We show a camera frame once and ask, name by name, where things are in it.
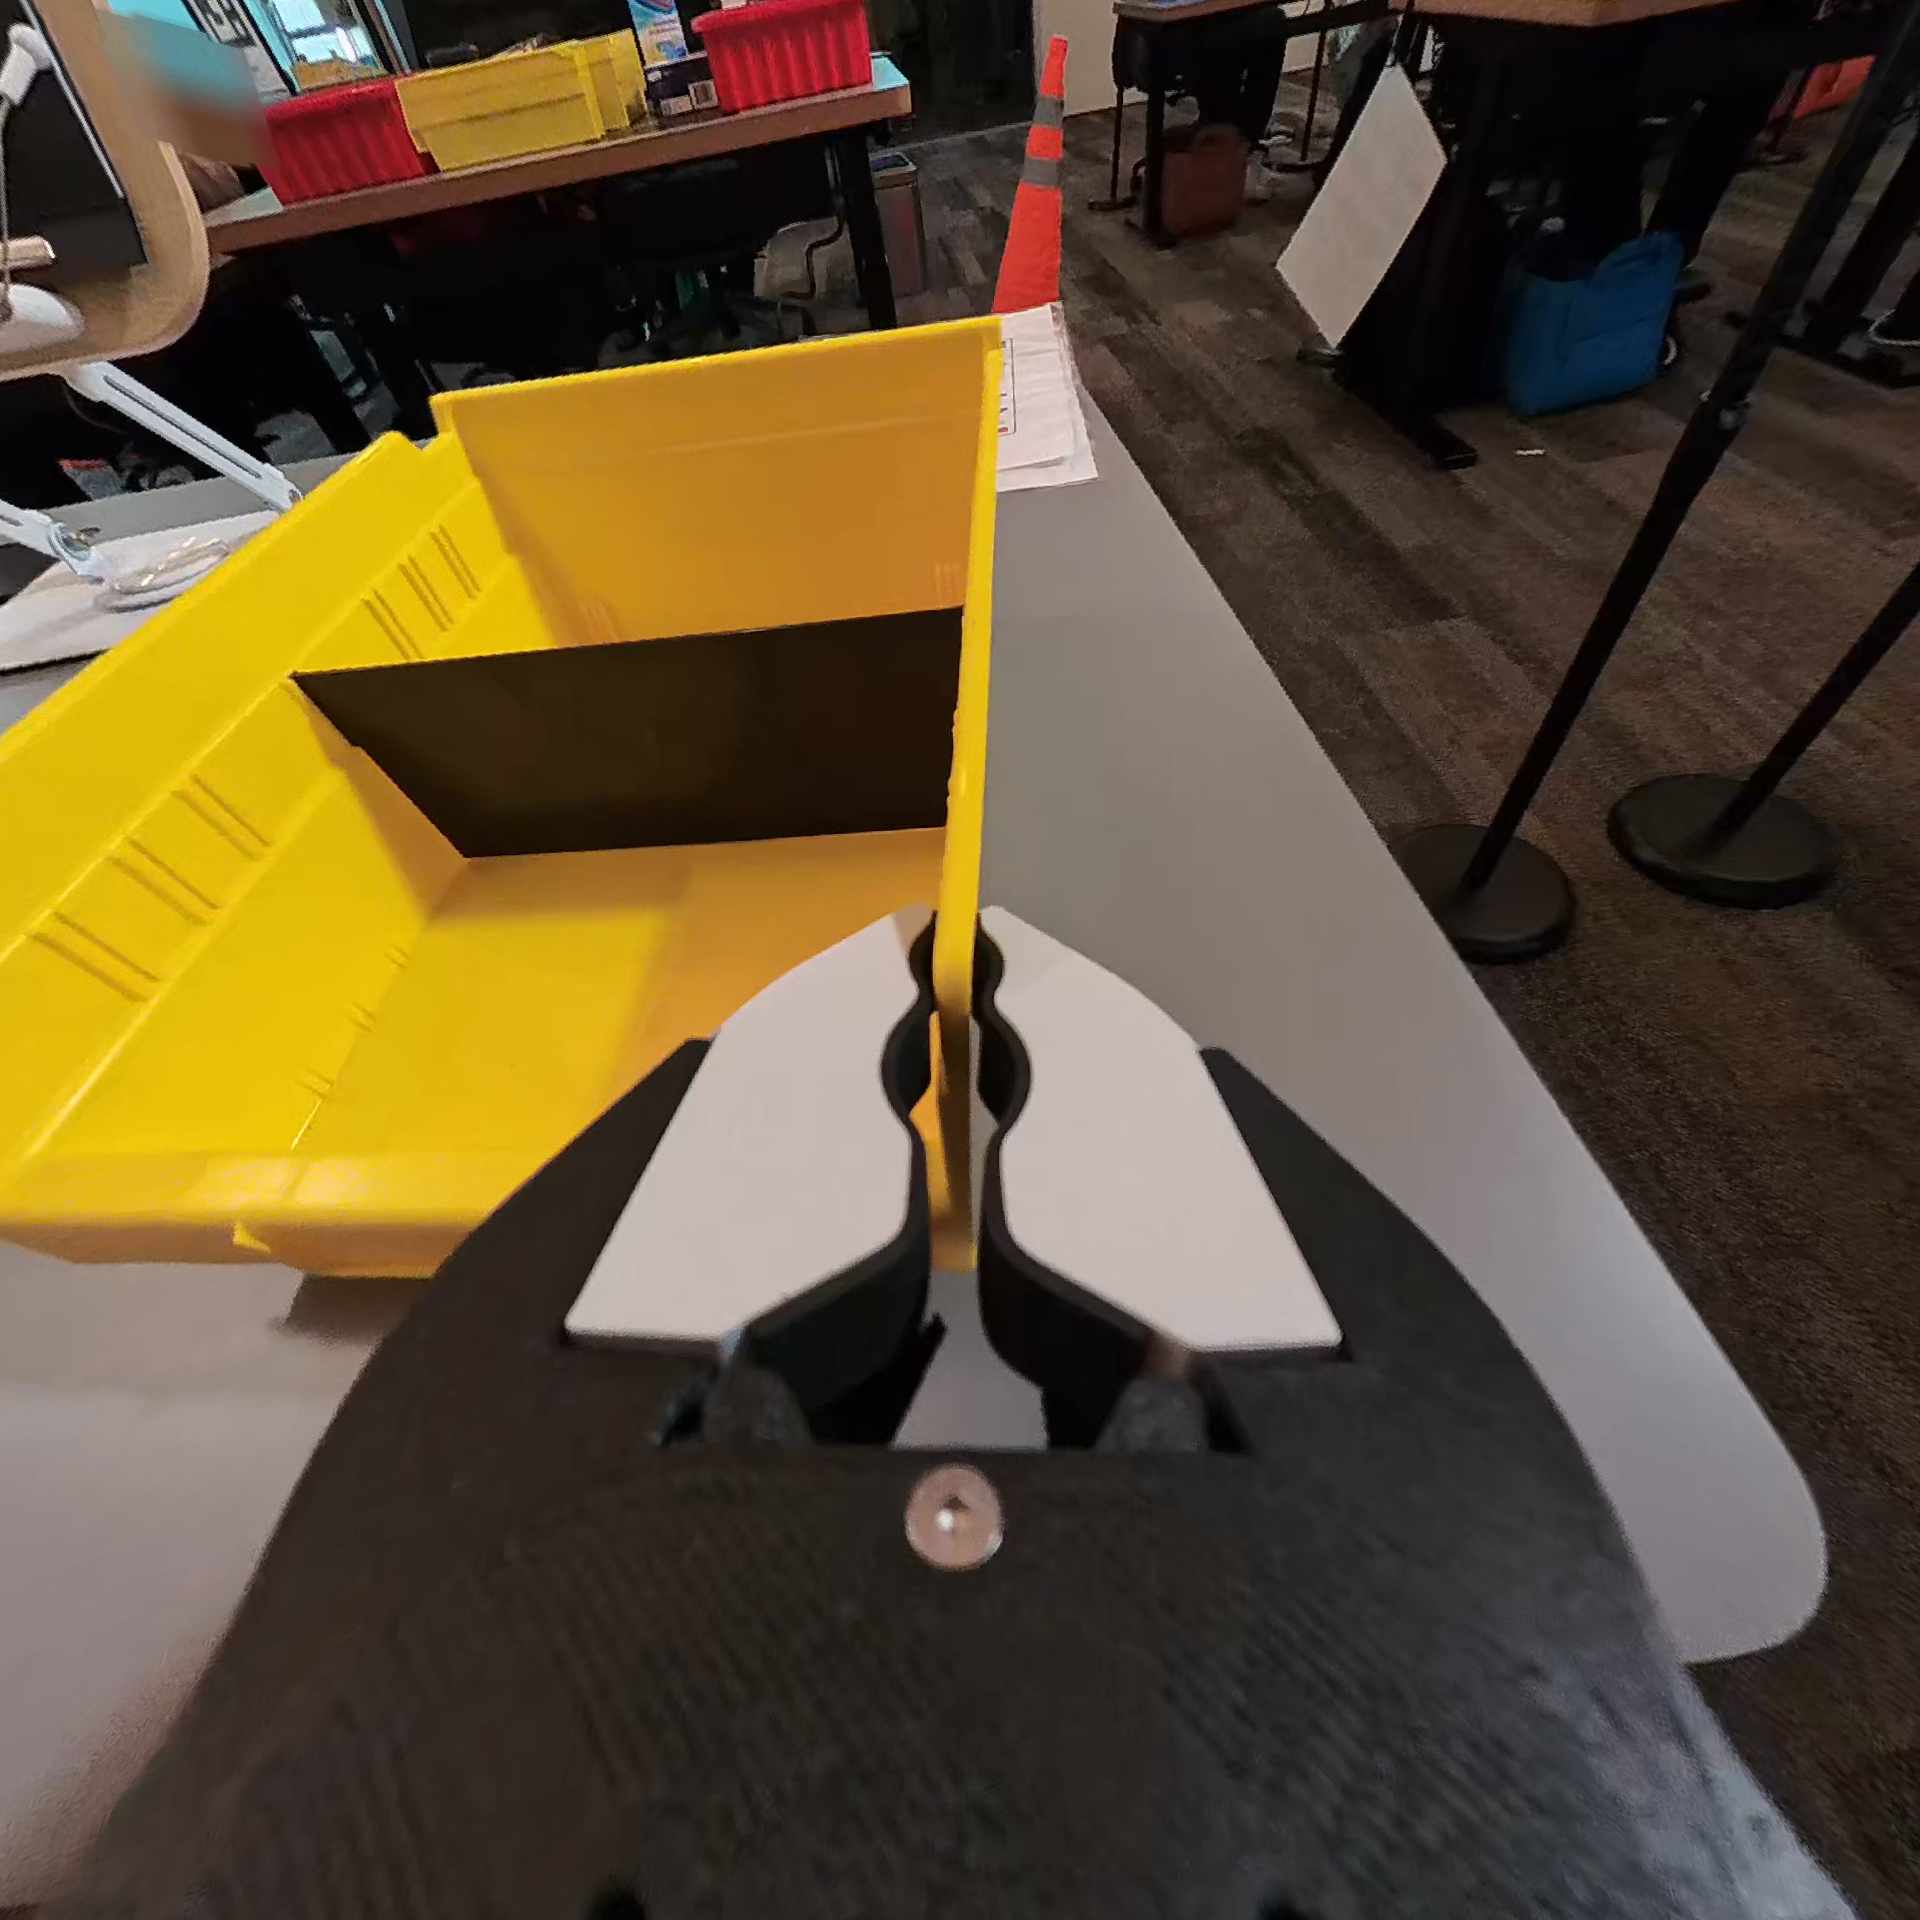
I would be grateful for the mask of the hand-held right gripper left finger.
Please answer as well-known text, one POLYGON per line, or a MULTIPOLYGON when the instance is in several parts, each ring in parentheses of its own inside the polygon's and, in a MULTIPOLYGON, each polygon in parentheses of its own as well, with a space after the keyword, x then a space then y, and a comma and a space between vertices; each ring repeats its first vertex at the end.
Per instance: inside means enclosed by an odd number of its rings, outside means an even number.
POLYGON ((899 907, 749 997, 565 1309, 565 1345, 674 1361, 701 1401, 774 1378, 818 1441, 896 1441, 932 1356, 929 907, 899 907))

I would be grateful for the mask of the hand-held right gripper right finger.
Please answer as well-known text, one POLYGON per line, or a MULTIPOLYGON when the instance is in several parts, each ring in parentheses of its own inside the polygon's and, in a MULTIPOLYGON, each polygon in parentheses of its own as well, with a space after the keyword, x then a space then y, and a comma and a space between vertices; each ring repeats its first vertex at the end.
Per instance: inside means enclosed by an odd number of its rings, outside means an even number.
POLYGON ((1227 1365, 1321 1365, 1341 1328, 1200 1044, 1007 907, 975 933, 975 1298, 1050 1448, 1169 1382, 1221 1428, 1227 1365))

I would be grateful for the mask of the large yellow plastic bin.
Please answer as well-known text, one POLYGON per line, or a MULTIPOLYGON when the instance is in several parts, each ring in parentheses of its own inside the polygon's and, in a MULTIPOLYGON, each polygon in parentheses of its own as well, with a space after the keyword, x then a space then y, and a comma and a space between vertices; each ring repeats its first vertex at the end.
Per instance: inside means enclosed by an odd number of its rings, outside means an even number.
POLYGON ((992 321, 438 396, 3 734, 3 1244, 427 1278, 668 1054, 929 907, 959 1172, 992 321), (330 667, 962 612, 943 826, 468 859, 330 667))

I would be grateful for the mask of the black bin divider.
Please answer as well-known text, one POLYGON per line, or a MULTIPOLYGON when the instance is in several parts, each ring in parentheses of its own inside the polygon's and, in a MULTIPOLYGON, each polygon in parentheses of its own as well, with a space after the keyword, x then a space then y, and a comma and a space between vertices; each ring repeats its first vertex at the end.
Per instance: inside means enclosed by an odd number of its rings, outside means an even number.
POLYGON ((309 670, 468 859, 943 826, 962 612, 309 670))

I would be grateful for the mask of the printed paper sheet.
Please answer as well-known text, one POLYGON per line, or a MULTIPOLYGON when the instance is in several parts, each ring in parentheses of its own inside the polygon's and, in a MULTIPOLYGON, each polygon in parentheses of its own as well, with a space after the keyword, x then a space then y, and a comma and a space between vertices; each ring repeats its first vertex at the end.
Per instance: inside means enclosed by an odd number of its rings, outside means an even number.
POLYGON ((1059 491, 1097 476, 1060 302, 997 318, 1000 413, 995 488, 1059 491))

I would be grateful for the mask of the white metal stand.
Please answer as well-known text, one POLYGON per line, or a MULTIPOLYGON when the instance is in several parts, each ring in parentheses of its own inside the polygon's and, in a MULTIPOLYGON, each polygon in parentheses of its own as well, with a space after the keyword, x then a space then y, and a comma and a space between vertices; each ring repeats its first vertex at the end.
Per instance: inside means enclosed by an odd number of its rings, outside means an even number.
MULTIPOLYGON (((177 152, 169 134, 180 113, 207 108, 217 101, 210 70, 194 74, 187 94, 180 94, 180 64, 164 61, 153 47, 157 23, 119 17, 107 3, 100 7, 119 23, 132 65, 150 90, 160 137, 177 152)), ((100 137, 76 108, 69 83, 60 81, 28 3, 5 3, 3 322, 20 332, 28 325, 42 325, 49 335, 65 332, 73 318, 60 301, 65 271, 97 274, 136 262, 142 262, 142 242, 100 137)), ((42 565, 22 588, 3 592, 5 677, 82 665, 107 655, 257 539, 273 518, 300 506, 300 488, 280 468, 150 392, 133 376, 132 362, 86 362, 50 381, 233 483, 251 498, 254 510, 203 519, 172 535, 97 543, 49 510, 3 503, 3 546, 42 565)))

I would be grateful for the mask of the blue bag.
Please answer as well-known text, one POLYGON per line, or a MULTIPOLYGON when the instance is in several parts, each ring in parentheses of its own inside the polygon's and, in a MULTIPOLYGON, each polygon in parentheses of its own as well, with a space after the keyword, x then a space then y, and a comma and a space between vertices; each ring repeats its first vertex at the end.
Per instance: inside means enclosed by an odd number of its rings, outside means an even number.
POLYGON ((1684 241, 1649 232, 1572 274, 1514 268, 1502 285, 1494 371, 1518 421, 1647 389, 1665 365, 1684 241))

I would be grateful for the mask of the orange traffic cone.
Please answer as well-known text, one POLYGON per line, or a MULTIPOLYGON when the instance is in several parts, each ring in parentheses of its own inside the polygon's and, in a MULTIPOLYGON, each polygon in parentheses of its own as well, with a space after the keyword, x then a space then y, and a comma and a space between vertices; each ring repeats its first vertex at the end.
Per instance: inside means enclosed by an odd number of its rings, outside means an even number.
POLYGON ((995 318, 1050 309, 1060 297, 1066 53, 1066 37, 1053 34, 1047 41, 1036 115, 1025 140, 1020 180, 995 277, 990 309, 995 318))

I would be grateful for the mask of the brown bag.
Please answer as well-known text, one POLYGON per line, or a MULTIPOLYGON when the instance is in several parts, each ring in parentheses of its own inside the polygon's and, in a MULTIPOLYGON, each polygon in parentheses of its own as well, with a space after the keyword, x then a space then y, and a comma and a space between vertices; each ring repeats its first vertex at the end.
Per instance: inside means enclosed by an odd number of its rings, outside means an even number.
POLYGON ((1163 137, 1160 238, 1213 238, 1236 228, 1246 200, 1249 144, 1231 123, 1200 121, 1163 137))

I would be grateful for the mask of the white flat panel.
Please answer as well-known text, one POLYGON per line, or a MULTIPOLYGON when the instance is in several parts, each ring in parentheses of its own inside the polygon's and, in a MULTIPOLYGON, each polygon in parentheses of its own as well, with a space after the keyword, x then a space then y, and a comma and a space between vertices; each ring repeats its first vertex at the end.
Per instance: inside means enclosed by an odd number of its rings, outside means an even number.
POLYGON ((1401 257, 1448 154, 1398 61, 1371 91, 1331 160, 1277 277, 1324 348, 1344 348, 1371 295, 1401 257))

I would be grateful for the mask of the long work table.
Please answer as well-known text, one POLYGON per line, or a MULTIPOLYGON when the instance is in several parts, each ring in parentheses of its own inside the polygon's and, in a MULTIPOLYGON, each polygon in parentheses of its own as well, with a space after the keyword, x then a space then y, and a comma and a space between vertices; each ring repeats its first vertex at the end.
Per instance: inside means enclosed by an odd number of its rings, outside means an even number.
POLYGON ((677 121, 661 128, 493 160, 450 175, 376 184, 343 197, 283 205, 271 190, 263 190, 206 214, 207 252, 237 257, 338 232, 388 228, 453 210, 674 171, 741 152, 816 144, 832 160, 868 322, 869 329, 896 329, 896 285, 885 255, 868 147, 869 134, 882 131, 882 125, 910 115, 912 98, 906 77, 886 54, 872 53, 869 65, 869 81, 856 90, 771 104, 739 115, 677 121))

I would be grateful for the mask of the small yellow bin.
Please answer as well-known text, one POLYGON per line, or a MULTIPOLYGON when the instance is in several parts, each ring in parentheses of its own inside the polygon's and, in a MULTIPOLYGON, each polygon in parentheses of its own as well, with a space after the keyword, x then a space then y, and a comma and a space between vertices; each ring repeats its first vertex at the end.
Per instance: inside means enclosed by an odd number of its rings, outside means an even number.
POLYGON ((396 77, 417 152, 441 175, 602 144, 642 117, 635 31, 527 47, 396 77))

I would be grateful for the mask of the small red bin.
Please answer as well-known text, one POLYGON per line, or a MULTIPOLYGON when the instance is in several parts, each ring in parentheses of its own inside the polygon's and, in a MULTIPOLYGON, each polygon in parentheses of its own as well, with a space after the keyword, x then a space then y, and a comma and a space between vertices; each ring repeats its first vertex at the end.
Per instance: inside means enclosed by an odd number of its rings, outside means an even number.
POLYGON ((271 104, 263 117, 260 175, 283 205, 437 175, 407 131, 394 77, 333 83, 271 104))
POLYGON ((865 3, 728 3, 697 16, 692 31, 728 115, 872 83, 865 3))

